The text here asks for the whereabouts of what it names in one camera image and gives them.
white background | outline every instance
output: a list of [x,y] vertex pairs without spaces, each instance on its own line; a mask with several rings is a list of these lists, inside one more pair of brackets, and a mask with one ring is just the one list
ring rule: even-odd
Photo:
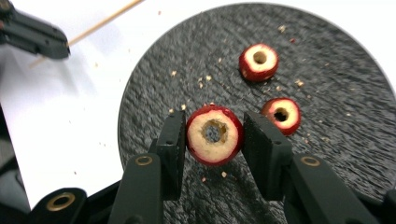
[[[201,11],[241,2],[251,1],[146,0],[71,47],[68,60],[47,60],[34,68],[29,64],[36,56],[1,46],[0,102],[31,207],[56,189],[78,187],[91,195],[119,180],[120,100],[138,60],[178,23]],[[370,52],[395,89],[394,2],[264,3],[296,7],[337,25]],[[71,40],[129,0],[12,3],[19,11],[56,24]]]

cored apple slice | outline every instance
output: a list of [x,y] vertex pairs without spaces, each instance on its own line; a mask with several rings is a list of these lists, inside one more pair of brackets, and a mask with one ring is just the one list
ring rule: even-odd
[[249,81],[264,81],[272,77],[278,66],[274,49],[260,43],[246,48],[239,56],[239,70]]
[[198,162],[220,166],[232,160],[243,143],[243,126],[227,107],[204,105],[187,121],[187,147]]
[[300,107],[287,97],[269,100],[262,107],[262,114],[284,135],[293,134],[301,123]]

wooden skewer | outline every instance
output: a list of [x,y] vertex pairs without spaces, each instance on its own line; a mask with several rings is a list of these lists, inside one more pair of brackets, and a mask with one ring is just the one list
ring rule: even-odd
[[[108,24],[109,22],[113,21],[114,19],[116,19],[118,16],[120,16],[122,13],[126,12],[127,10],[131,9],[132,7],[135,7],[137,4],[139,4],[140,2],[142,2],[143,0],[134,0],[131,3],[129,3],[128,5],[126,5],[125,7],[121,8],[120,10],[116,11],[115,13],[113,13],[112,15],[110,15],[109,17],[105,18],[102,21],[99,21],[98,23],[96,23],[93,27],[91,27],[90,29],[84,31],[83,33],[81,33],[80,35],[76,36],[75,38],[73,38],[72,40],[70,40],[67,43],[68,47],[71,47],[72,45],[76,44],[78,41],[80,41],[81,39],[87,37],[88,35],[92,34],[93,32],[99,30],[100,28],[102,28],[104,25]],[[47,58],[42,56],[39,59],[37,59],[36,61],[32,62],[31,64],[29,64],[30,68],[35,67],[36,65],[43,63]]]

apple slice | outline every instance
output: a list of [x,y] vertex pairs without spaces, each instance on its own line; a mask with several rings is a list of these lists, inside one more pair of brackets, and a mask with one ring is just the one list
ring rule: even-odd
[[278,66],[276,52],[265,44],[246,48],[239,56],[239,70],[249,81],[264,81],[272,77]]
[[301,123],[300,107],[287,97],[269,100],[262,107],[262,114],[284,135],[293,134]]
[[225,164],[236,156],[242,143],[243,126],[227,107],[204,105],[187,121],[187,148],[202,164]]

black textured disc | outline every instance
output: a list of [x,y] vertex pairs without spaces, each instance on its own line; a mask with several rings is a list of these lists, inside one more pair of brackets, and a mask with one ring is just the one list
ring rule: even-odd
[[[284,33],[278,31],[281,25]],[[271,81],[246,82],[238,71],[238,57],[259,42],[276,50],[279,68]],[[295,83],[298,79],[303,86]],[[149,149],[171,108],[185,105],[188,117],[203,103],[214,102],[242,120],[245,111],[259,112],[267,100],[283,96],[302,110],[302,125],[289,137],[294,153],[315,153],[350,187],[377,199],[392,188],[396,104],[381,70],[334,25],[300,10],[266,4],[201,13],[147,51],[121,101],[122,164]],[[186,152],[181,199],[165,202],[164,216],[165,223],[285,222],[282,205],[262,199],[241,153],[222,167],[209,168]]]

